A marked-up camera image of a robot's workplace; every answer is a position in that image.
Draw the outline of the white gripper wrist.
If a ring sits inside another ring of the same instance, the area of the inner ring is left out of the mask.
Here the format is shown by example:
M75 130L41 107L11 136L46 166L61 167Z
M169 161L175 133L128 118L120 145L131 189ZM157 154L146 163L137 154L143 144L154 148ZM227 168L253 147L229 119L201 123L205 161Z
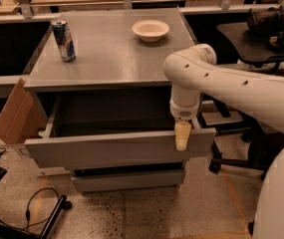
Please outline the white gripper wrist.
M172 116L176 120L179 120L174 126L176 149L184 151L187 148L191 132L191 124L188 120L192 120L197 116L199 104L191 107L183 107L176 104L174 101L170 101L169 105Z

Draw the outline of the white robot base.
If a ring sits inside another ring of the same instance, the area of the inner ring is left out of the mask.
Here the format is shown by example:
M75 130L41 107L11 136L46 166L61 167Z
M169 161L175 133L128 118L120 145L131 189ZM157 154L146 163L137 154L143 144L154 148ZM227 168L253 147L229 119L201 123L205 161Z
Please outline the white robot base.
M253 226L253 239L284 239L284 148L264 178Z

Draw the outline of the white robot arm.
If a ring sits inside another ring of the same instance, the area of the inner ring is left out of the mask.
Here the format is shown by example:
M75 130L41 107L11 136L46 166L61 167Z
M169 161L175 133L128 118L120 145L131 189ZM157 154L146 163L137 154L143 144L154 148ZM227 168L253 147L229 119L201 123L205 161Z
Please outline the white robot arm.
M192 120L206 94L284 133L284 77L219 67L205 44L170 54L163 72L172 83L176 120Z

